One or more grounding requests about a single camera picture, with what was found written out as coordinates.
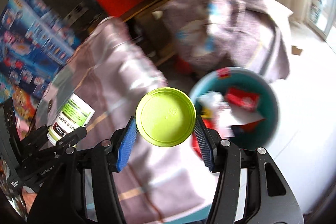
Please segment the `green lid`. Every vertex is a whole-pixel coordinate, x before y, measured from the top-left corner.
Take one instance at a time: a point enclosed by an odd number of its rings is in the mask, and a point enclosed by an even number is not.
[[[141,99],[135,119],[146,141],[156,146],[171,147],[184,142],[191,135],[196,110],[182,91],[158,88]]]

